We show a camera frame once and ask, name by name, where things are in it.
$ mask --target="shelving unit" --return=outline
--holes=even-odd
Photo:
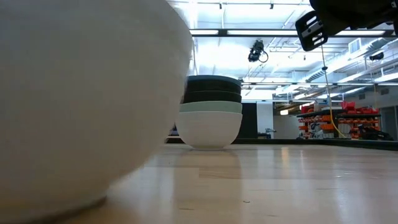
[[[339,124],[348,124],[350,126],[349,134],[352,139],[359,139],[360,132],[358,126],[361,124],[372,126],[372,128],[380,131],[380,114],[338,114]]]
[[[347,110],[332,110],[332,118],[334,123],[338,126],[340,132],[345,137],[351,139],[359,139],[360,133],[358,126],[360,124],[372,126],[376,130],[380,130],[379,117],[380,114],[350,114]],[[311,125],[317,123],[324,133],[333,133],[332,138],[341,138],[338,131],[331,123],[330,110],[317,111],[312,113],[297,115],[299,122],[303,123],[299,130],[304,131],[305,139],[310,139]]]
[[[332,110],[331,111],[333,114],[333,121],[335,124],[338,124],[338,120],[336,116],[341,113],[347,112],[346,110]],[[303,126],[300,126],[300,130],[304,130],[304,137],[306,139],[310,139],[310,130],[311,130],[311,124],[313,123],[322,123],[320,124],[320,128],[326,132],[333,133],[334,138],[339,138],[338,131],[336,131],[331,123],[331,117],[330,117],[330,110],[323,110],[323,111],[317,111],[317,112],[312,112],[312,113],[305,113],[305,114],[300,114],[297,115],[298,118],[300,118],[298,121],[303,123]]]

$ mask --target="ceiling light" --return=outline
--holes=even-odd
[[[379,86],[398,86],[398,83],[379,83]]]
[[[383,75],[380,78],[377,78],[374,80],[374,82],[379,83],[379,82],[385,82],[385,81],[389,81],[389,80],[394,80],[398,78],[398,73],[393,73],[393,74],[389,74],[389,75]]]
[[[288,110],[280,111],[280,115],[288,115],[288,114],[289,114]]]
[[[286,102],[289,102],[289,100],[266,100],[266,102],[286,103]]]
[[[384,30],[343,30],[340,33],[336,35],[361,35],[361,36],[367,36],[367,35],[383,35],[386,33]]]
[[[355,74],[355,75],[350,75],[340,81],[338,81],[338,83],[344,83],[344,82],[349,82],[349,81],[353,81],[354,79],[358,78],[362,76],[362,74]]]
[[[337,85],[342,86],[371,86],[373,83],[338,83]]]
[[[228,35],[297,35],[296,30],[229,30]]]
[[[313,105],[314,103],[315,103],[315,102],[306,103],[306,104],[300,105],[300,110],[301,110],[301,108],[302,108],[303,106],[311,106],[311,105]]]
[[[311,103],[313,100],[293,100],[294,103]]]
[[[353,89],[353,90],[350,90],[350,91],[345,92],[345,94],[355,93],[356,91],[363,90],[363,89],[364,89],[364,87],[355,88],[355,89]]]
[[[340,95],[340,93],[331,93],[330,97],[335,97],[335,96],[338,96],[338,95]],[[327,98],[329,98],[329,96],[327,94],[320,95],[320,96],[317,97],[317,99],[327,99]]]
[[[326,85],[326,83],[297,83],[298,85]]]
[[[256,83],[257,85],[291,85],[292,83]]]
[[[218,30],[193,29],[190,32],[192,35],[218,35]]]

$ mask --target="black panel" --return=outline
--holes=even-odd
[[[243,103],[242,124],[239,130],[239,138],[257,138],[257,103]]]
[[[229,91],[241,94],[241,86],[224,80],[194,80],[187,83],[186,93],[194,91]]]
[[[183,99],[183,103],[202,101],[230,101],[240,103],[242,96],[228,91],[196,91],[186,93]]]

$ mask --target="wooden floor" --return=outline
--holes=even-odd
[[[334,146],[168,145],[108,202],[62,223],[398,223],[398,153]]]

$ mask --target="stacked bowls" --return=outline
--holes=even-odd
[[[183,142],[199,150],[231,144],[242,121],[241,82],[217,75],[189,76],[176,126]]]

